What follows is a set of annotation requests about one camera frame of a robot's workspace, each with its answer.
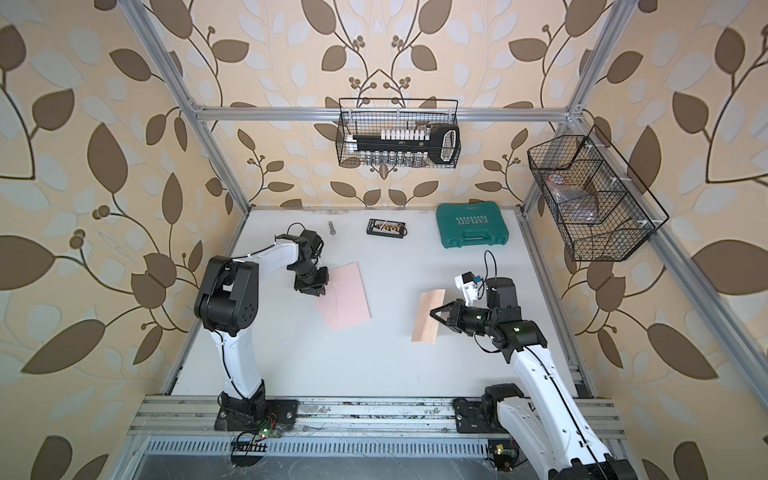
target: black cable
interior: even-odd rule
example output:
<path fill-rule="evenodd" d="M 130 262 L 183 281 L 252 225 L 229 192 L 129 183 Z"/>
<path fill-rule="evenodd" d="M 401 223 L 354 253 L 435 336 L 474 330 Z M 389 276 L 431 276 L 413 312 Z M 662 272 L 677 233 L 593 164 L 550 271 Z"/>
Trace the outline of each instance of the black cable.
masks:
<path fill-rule="evenodd" d="M 235 392 L 237 392 L 237 395 L 240 396 L 243 400 L 248 400 L 243 393 L 237 389 L 237 385 L 235 385 L 235 380 L 232 378 L 232 375 L 230 375 L 230 370 L 227 368 L 227 361 L 224 359 L 224 337 L 221 336 L 221 333 L 219 333 L 218 330 L 214 330 L 216 334 L 221 339 L 221 363 L 224 365 L 224 372 L 227 374 L 227 379 L 229 379 L 230 383 L 232 384 L 232 388 L 235 389 Z"/>
<path fill-rule="evenodd" d="M 304 230 L 306 230 L 306 227 L 304 226 L 304 224 L 303 224 L 303 223 L 301 223 L 301 222 L 293 222 L 292 224 L 290 224 L 290 225 L 288 226 L 288 230 L 286 230 L 286 235 L 287 235 L 287 234 L 290 232 L 290 228 L 291 228 L 292 226 L 294 226 L 294 225 L 301 225 L 301 227 L 302 227 Z"/>
<path fill-rule="evenodd" d="M 589 451 L 589 455 L 592 455 L 592 459 L 594 460 L 594 464 L 598 466 L 600 469 L 600 473 L 603 474 L 603 478 L 605 480 L 608 480 L 608 476 L 605 475 L 605 472 L 603 471 L 603 468 L 600 466 L 600 461 L 598 460 L 598 457 L 595 456 L 595 454 L 592 452 L 592 449 L 589 448 L 589 444 L 587 443 L 587 439 L 584 437 L 584 433 L 581 432 L 581 428 L 578 426 L 578 422 L 576 422 L 576 418 L 574 418 L 573 412 L 571 412 L 571 409 L 568 408 L 568 404 L 565 401 L 565 397 L 563 396 L 563 392 L 560 391 L 560 388 L 558 387 L 558 383 L 555 382 L 555 380 L 552 378 L 552 375 L 549 373 L 549 370 L 547 370 L 547 366 L 544 364 L 544 362 L 541 361 L 540 358 L 538 358 L 538 355 L 534 353 L 533 350 L 529 349 L 527 346 L 523 345 L 523 347 L 529 351 L 536 359 L 538 360 L 541 367 L 544 369 L 544 372 L 547 374 L 547 377 L 549 378 L 549 381 L 552 382 L 552 385 L 554 385 L 554 389 L 558 391 L 558 395 L 560 396 L 560 401 L 563 402 L 563 406 L 565 407 L 565 410 L 568 412 L 568 416 L 571 417 L 571 421 L 573 422 L 574 426 L 576 427 L 576 432 L 578 432 L 579 436 L 581 437 L 581 440 L 584 441 L 584 446 L 587 447 L 587 450 Z"/>
<path fill-rule="evenodd" d="M 482 350 L 485 353 L 499 353 L 499 352 L 501 352 L 501 350 L 499 350 L 499 349 L 497 349 L 497 350 L 486 350 L 486 349 L 484 349 L 483 346 L 480 345 L 480 342 L 478 342 L 477 335 L 478 335 L 477 333 L 473 334 L 472 338 L 475 339 L 475 343 L 478 344 L 478 346 L 480 347 L 480 350 Z"/>
<path fill-rule="evenodd" d="M 493 278 L 496 280 L 498 277 L 498 265 L 496 264 L 496 257 L 494 257 L 493 252 L 490 250 L 486 250 L 482 254 L 483 262 L 485 262 L 485 276 L 482 279 L 482 283 L 480 283 L 480 288 L 482 289 L 482 292 L 480 292 L 480 295 L 478 296 L 478 300 L 482 299 L 482 297 L 485 295 L 486 285 L 485 281 L 488 279 L 488 254 L 491 254 L 491 258 L 493 259 Z"/>
<path fill-rule="evenodd" d="M 246 258 L 246 257 L 252 257 L 253 255 L 256 255 L 257 253 L 262 253 L 264 250 L 268 250 L 268 249 L 270 249 L 270 248 L 272 248 L 272 247 L 274 247 L 274 244 L 272 244 L 272 245 L 269 245 L 268 247 L 264 247 L 263 249 L 261 249 L 261 250 L 257 250 L 257 251 L 255 251 L 255 252 L 253 252 L 253 253 L 247 253 L 247 254 L 245 254 L 245 255 L 240 255 L 239 257 L 232 257 L 232 260 L 235 260 L 235 259 L 237 259 L 237 258 Z"/>

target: leaf wallpaper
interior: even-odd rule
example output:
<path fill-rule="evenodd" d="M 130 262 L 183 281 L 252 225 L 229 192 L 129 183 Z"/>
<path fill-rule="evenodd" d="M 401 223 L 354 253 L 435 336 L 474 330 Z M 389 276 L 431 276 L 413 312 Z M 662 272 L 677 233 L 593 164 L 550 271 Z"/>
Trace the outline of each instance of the leaf wallpaper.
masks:
<path fill-rule="evenodd" d="M 240 220 L 153 69 L 115 2 L 0 4 L 8 478 L 108 470 Z"/>
<path fill-rule="evenodd" d="M 604 0 L 147 0 L 198 104 L 454 98 L 564 107 Z"/>
<path fill-rule="evenodd" d="M 639 2 L 585 111 L 763 351 L 767 14 L 746 0 Z M 530 218 L 590 376 L 646 476 L 764 476 L 768 417 L 652 247 L 622 263 L 574 262 L 543 202 Z"/>

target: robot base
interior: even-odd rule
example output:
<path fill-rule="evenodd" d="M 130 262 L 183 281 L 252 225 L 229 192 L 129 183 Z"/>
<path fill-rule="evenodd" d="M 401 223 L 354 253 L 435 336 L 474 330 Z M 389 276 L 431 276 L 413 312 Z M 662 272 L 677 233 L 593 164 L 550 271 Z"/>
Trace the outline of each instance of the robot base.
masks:
<path fill-rule="evenodd" d="M 296 411 L 299 409 L 298 400 L 267 400 L 267 415 L 274 413 L 277 417 L 277 425 L 283 425 L 283 430 L 293 429 L 296 423 Z M 219 415 L 214 423 L 214 430 L 218 432 L 244 432 L 253 430 L 253 420 L 247 417 L 228 412 L 223 407 L 219 409 Z"/>

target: white robotic arm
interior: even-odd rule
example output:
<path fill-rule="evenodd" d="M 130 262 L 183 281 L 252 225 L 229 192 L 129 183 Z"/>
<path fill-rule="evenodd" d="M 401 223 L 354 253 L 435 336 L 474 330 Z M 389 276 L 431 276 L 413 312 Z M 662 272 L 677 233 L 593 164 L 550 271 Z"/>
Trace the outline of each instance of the white robotic arm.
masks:
<path fill-rule="evenodd" d="M 522 319 L 514 283 L 486 279 L 486 287 L 487 309 L 468 305 L 465 294 L 464 300 L 431 312 L 455 332 L 490 336 L 519 379 L 519 386 L 510 383 L 485 390 L 481 402 L 485 424 L 509 432 L 541 480 L 636 480 L 628 461 L 615 460 L 584 419 L 554 366 L 541 330 Z"/>
<path fill-rule="evenodd" d="M 238 425 L 259 425 L 268 413 L 249 328 L 259 307 L 259 281 L 287 268 L 296 272 L 295 290 L 323 295 L 328 267 L 316 266 L 322 250 L 317 233 L 304 230 L 298 237 L 280 235 L 271 247 L 250 255 L 213 257 L 208 263 L 194 313 L 210 331 L 223 363 L 222 412 L 237 417 Z"/>

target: black wire basket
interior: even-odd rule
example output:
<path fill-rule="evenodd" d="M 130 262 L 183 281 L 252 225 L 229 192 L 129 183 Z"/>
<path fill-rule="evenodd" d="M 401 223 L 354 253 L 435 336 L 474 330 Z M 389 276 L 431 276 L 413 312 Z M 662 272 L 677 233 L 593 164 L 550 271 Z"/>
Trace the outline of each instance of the black wire basket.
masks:
<path fill-rule="evenodd" d="M 434 98 L 339 99 L 339 165 L 456 168 L 458 101 Z"/>
<path fill-rule="evenodd" d="M 626 260 L 669 214 L 624 156 L 627 173 L 617 174 L 598 147 L 605 136 L 562 135 L 528 149 L 528 164 L 552 212 L 565 248 L 576 261 Z M 627 189 L 636 183 L 658 212 L 647 212 Z"/>

